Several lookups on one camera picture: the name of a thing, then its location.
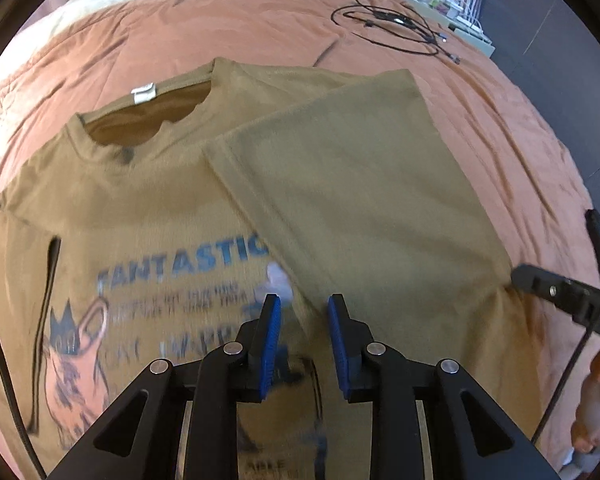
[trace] white label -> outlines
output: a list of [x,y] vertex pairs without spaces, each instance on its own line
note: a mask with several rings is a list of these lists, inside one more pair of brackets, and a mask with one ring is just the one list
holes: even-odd
[[155,83],[134,88],[131,93],[134,96],[134,103],[139,105],[155,98]]

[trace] neckline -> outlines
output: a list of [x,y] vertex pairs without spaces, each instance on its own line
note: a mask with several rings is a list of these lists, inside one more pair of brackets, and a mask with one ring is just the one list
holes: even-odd
[[211,81],[206,98],[189,114],[176,123],[163,122],[150,139],[137,146],[127,147],[119,144],[99,144],[90,136],[85,124],[104,115],[136,106],[131,94],[126,95],[94,112],[74,114],[65,125],[76,155],[90,164],[106,164],[111,169],[130,170],[145,161],[152,160],[169,146],[185,137],[192,128],[206,120],[210,110],[221,97],[222,86],[227,76],[238,64],[224,58],[216,58],[193,72],[179,75],[155,85],[156,96],[167,92]]

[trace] bed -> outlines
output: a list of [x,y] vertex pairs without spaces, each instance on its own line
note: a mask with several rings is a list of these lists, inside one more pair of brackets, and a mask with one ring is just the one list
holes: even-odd
[[[75,111],[189,72],[215,57],[375,75],[410,70],[440,135],[471,182],[509,254],[600,286],[584,212],[589,194],[568,150],[522,92],[482,53],[449,35],[461,58],[414,56],[339,27],[353,0],[71,0],[16,36],[0,58],[0,190]],[[380,5],[409,12],[404,0]],[[544,406],[581,335],[565,314],[524,299]],[[592,341],[546,429],[542,451],[558,467]],[[538,413],[530,414],[537,420]],[[522,424],[529,434],[533,427]],[[10,454],[0,436],[0,450]],[[17,470],[13,459],[10,464]]]

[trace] t-shirt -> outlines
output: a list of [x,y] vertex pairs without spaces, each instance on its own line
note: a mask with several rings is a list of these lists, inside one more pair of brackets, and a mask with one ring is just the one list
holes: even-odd
[[[272,392],[238,410],[241,478],[368,478],[334,292],[376,339],[457,358],[535,418],[509,259],[407,71],[216,59],[155,93],[75,115],[0,194],[0,340],[47,472],[149,362],[204,357],[270,292],[283,332]],[[35,478],[1,382],[0,426]]]

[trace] tangled cables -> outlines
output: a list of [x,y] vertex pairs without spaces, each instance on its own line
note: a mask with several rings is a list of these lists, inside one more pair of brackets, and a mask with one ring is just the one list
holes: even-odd
[[[445,35],[431,30],[431,28],[429,27],[429,23],[427,23],[421,15],[419,15],[413,9],[410,10],[419,17],[420,21],[414,20],[412,17],[393,9],[369,5],[362,2],[361,0],[356,0],[355,4],[335,9],[331,13],[331,21],[339,27],[342,27],[343,25],[336,20],[336,16],[339,13],[342,13],[343,17],[349,18],[350,20],[355,20],[360,23],[364,23],[365,27],[380,28],[381,30],[384,30],[385,32],[391,34],[392,36],[395,36],[396,38],[401,38],[402,40],[413,41],[413,43],[422,44],[426,49],[410,50],[407,48],[401,48],[398,46],[382,43],[381,41],[372,40],[371,38],[366,38],[361,34],[350,31],[353,35],[362,38],[363,40],[368,41],[369,43],[384,46],[392,50],[397,50],[398,52],[405,52],[407,54],[415,54],[418,56],[437,56],[438,54],[442,53],[454,63],[460,63],[460,58],[458,56],[446,51],[438,42],[438,38],[440,38],[440,40],[442,40],[443,42],[446,41]],[[413,32],[416,35],[416,38],[410,38],[408,36],[399,34],[398,32],[391,30],[389,27],[382,25],[379,22],[394,23],[395,25],[404,27],[407,30]]]

